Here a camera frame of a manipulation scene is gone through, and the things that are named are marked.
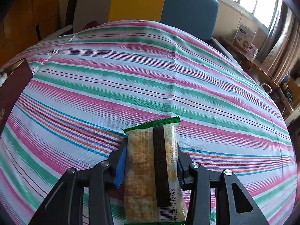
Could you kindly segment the wooden wardrobe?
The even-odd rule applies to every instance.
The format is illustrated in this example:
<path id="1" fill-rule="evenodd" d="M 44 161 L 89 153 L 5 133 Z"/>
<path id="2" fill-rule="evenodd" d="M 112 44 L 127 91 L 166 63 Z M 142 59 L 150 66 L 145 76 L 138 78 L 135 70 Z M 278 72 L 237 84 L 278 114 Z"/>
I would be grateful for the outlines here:
<path id="1" fill-rule="evenodd" d="M 1 65 L 57 31 L 59 0 L 1 0 Z"/>

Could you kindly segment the dark red cloth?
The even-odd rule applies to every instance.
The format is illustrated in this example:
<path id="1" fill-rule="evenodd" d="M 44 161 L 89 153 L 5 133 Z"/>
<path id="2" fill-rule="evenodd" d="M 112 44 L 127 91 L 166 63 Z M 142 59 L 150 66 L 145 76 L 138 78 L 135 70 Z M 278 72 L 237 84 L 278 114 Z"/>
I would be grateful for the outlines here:
<path id="1" fill-rule="evenodd" d="M 84 27 L 84 29 L 90 29 L 93 27 L 97 27 L 99 25 L 100 25 L 100 23 L 98 23 L 96 20 L 94 20 L 94 21 L 87 23 L 86 26 Z"/>

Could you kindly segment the rice cracker snack packet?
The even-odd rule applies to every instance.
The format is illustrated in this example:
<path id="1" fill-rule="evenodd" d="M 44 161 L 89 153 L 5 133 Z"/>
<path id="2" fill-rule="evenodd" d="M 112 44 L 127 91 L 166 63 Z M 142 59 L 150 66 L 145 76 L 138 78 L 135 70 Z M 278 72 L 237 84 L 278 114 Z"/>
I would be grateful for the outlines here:
<path id="1" fill-rule="evenodd" d="M 184 224 L 187 208 L 177 177 L 178 116 L 124 130 L 128 137 L 124 207 L 128 224 Z"/>

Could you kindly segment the white box on shelf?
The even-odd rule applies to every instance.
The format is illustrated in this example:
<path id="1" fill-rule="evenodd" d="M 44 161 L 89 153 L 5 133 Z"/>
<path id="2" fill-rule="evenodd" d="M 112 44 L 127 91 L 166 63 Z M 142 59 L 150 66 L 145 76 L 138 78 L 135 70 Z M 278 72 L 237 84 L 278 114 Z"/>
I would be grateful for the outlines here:
<path id="1" fill-rule="evenodd" d="M 240 24 L 234 36 L 232 44 L 247 52 L 252 44 L 256 32 L 244 24 Z"/>

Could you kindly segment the wooden side shelf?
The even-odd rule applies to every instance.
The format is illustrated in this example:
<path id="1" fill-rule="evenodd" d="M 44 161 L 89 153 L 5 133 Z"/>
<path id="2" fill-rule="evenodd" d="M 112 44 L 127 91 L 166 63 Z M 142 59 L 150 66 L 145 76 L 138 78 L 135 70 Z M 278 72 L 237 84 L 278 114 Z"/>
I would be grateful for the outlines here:
<path id="1" fill-rule="evenodd" d="M 272 89 L 275 90 L 275 92 L 279 96 L 279 99 L 281 99 L 284 104 L 285 110 L 283 111 L 283 117 L 284 117 L 284 120 L 287 120 L 287 118 L 289 116 L 291 116 L 291 114 L 294 113 L 296 111 L 296 109 L 292 106 L 292 104 L 285 97 L 282 88 L 280 88 L 280 84 L 275 83 L 275 81 L 269 75 L 267 75 L 267 73 L 260 67 L 260 63 L 257 59 L 248 56 L 246 54 L 246 52 L 244 52 L 240 48 L 236 47 L 230 41 L 223 38 L 222 36 L 219 37 L 219 40 L 222 45 L 226 45 L 227 47 L 232 49 L 237 54 L 237 56 L 239 56 L 243 61 L 246 62 L 248 67 L 251 67 L 258 74 L 258 76 L 260 76 L 261 78 L 266 80 L 267 83 L 269 83 L 271 85 Z"/>

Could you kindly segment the gold metal tray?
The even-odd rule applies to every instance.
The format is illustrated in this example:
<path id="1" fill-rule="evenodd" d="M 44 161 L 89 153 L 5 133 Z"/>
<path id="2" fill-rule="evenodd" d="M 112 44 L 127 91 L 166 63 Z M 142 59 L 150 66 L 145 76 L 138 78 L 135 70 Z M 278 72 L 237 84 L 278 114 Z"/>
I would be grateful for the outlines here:
<path id="1" fill-rule="evenodd" d="M 25 58 L 1 71 L 1 135 L 14 105 L 32 78 Z"/>

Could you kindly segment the black rolled mat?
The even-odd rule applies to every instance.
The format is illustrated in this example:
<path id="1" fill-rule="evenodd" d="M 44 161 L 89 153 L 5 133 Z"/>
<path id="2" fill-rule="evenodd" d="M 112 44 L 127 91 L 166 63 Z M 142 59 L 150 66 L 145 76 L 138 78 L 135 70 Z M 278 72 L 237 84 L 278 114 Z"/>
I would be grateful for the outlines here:
<path id="1" fill-rule="evenodd" d="M 69 26 L 73 24 L 74 21 L 74 14 L 76 8 L 77 0 L 68 0 L 67 11 L 66 11 L 66 20 L 65 26 Z"/>

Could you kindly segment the striped bed sheet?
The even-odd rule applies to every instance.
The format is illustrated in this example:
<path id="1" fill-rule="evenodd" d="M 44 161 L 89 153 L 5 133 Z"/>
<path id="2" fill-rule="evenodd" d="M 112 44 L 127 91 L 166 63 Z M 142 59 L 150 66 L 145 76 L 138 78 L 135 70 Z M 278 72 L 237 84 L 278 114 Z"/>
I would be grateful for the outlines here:
<path id="1" fill-rule="evenodd" d="M 230 169 L 270 224 L 296 201 L 290 135 L 271 97 L 236 62 L 155 21 L 110 22 L 46 39 L 26 59 L 33 78 L 1 135 L 1 221 L 28 224 L 69 167 L 108 158 L 124 129 L 179 116 L 193 161 Z"/>

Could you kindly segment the grey yellow blue headboard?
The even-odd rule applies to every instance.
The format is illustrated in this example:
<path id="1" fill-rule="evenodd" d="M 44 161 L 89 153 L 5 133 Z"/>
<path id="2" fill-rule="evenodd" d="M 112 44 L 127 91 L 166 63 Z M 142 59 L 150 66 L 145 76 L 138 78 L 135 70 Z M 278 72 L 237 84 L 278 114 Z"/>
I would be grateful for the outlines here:
<path id="1" fill-rule="evenodd" d="M 212 39 L 217 0 L 77 0 L 73 32 L 119 20 L 150 20 L 181 29 L 202 41 Z"/>

